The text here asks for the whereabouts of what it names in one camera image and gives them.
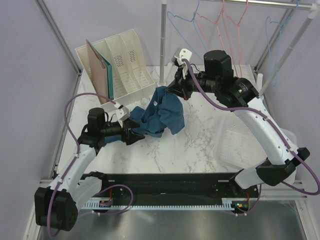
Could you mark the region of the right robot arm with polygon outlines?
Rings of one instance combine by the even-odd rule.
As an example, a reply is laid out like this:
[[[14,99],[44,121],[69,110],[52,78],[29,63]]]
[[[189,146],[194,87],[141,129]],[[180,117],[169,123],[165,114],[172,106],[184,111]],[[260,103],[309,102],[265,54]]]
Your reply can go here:
[[[204,70],[194,73],[190,64],[192,52],[179,48],[172,62],[178,67],[167,92],[188,100],[193,92],[213,93],[220,107],[233,112],[251,131],[266,153],[266,159],[256,166],[236,173],[229,184],[235,197],[242,196],[248,188],[257,184],[276,186],[292,185],[296,168],[305,161],[310,152],[297,147],[279,129],[264,106],[256,88],[243,77],[236,77],[231,57],[223,50],[211,50],[204,54]]]

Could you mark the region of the blue t shirt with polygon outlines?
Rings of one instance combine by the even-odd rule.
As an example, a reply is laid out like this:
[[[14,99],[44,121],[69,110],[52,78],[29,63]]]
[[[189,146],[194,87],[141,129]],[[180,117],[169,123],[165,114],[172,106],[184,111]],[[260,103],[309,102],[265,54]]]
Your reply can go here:
[[[135,107],[130,112],[130,117],[139,123],[139,128],[132,130],[153,138],[161,138],[165,129],[169,129],[172,135],[178,134],[185,127],[183,105],[179,98],[172,94],[172,102],[169,106],[169,109],[156,107],[151,98],[146,108]]]

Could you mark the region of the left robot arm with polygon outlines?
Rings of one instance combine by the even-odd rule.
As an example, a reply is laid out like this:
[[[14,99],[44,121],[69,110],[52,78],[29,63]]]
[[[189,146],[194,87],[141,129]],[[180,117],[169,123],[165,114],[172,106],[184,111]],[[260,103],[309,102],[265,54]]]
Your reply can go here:
[[[116,122],[106,121],[105,111],[101,107],[89,110],[87,124],[81,135],[75,140],[76,148],[62,172],[47,186],[39,187],[34,194],[35,221],[46,227],[53,237],[52,229],[70,231],[75,225],[81,208],[94,195],[106,196],[110,191],[108,182],[88,176],[80,182],[88,165],[96,158],[103,147],[106,137],[120,137],[126,145],[144,139],[134,133],[140,125],[130,118],[130,111],[116,104]]]

